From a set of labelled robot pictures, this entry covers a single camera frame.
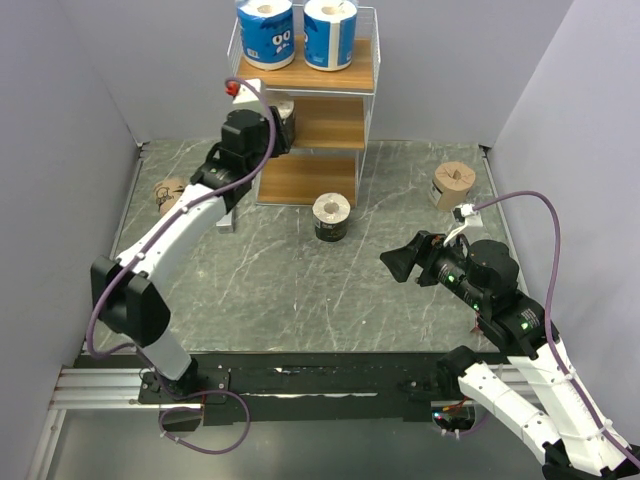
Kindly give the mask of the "blue-wrapped paper towel roll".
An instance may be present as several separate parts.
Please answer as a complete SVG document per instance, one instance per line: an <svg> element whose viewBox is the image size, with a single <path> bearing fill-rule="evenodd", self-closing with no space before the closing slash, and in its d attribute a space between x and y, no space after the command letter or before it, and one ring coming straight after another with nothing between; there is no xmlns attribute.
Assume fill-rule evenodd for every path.
<svg viewBox="0 0 640 480"><path fill-rule="evenodd" d="M346 69L353 59L358 14L356 1L306 1L303 7L304 56L316 70Z"/></svg>

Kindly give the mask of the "blue cartoon paper towel roll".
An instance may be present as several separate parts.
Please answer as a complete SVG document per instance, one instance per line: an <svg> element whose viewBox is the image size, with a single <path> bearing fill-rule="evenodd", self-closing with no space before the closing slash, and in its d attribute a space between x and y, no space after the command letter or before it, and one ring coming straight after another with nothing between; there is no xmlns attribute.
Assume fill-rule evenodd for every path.
<svg viewBox="0 0 640 480"><path fill-rule="evenodd" d="M236 1L243 55L265 71L288 66L295 57L291 1Z"/></svg>

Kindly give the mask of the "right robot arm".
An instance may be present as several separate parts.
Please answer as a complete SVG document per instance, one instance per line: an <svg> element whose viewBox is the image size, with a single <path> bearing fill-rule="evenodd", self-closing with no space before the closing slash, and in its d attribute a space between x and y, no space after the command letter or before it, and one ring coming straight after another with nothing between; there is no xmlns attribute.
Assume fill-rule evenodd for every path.
<svg viewBox="0 0 640 480"><path fill-rule="evenodd" d="M397 282L422 269L421 287L442 285L476 314L480 331L537 396L535 407L501 380L470 348L460 346L437 363L446 397L465 396L513 432L535 455L547 479L621 479L639 472L639 448L628 443L593 405L544 308L519 290L519 266L493 240L448 244L420 231L381 261Z"/></svg>

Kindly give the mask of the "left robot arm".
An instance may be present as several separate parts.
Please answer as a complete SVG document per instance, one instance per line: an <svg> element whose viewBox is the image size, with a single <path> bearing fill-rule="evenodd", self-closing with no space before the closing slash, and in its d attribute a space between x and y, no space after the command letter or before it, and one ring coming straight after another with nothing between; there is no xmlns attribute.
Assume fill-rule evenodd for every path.
<svg viewBox="0 0 640 480"><path fill-rule="evenodd" d="M128 338L154 367L162 389L174 401L190 400L198 389L198 364L171 332L164 283L196 241L230 213L251 190L266 161L289 152L291 135L278 109L231 111L221 139L207 153L178 201L134 245L116 258L98 257L90 269L93 312Z"/></svg>

